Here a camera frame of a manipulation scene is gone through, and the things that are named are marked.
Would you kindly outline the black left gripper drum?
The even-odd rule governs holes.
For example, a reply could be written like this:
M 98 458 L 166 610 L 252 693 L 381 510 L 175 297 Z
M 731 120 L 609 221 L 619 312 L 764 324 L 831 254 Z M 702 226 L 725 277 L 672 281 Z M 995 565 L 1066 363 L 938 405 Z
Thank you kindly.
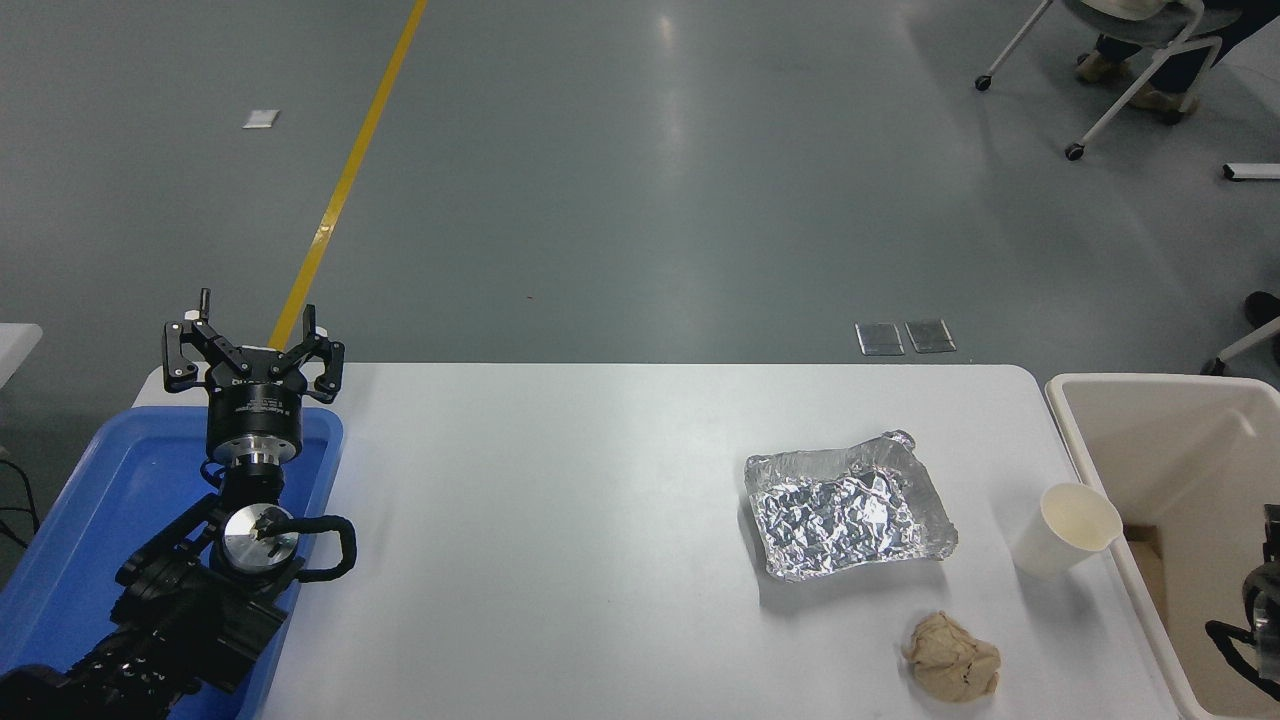
M 238 364 L 219 363 L 207 372 L 207 457 L 230 465 L 252 448 L 275 464 L 296 457 L 302 443 L 302 397 L 307 379 L 269 348 L 242 348 L 248 374 Z

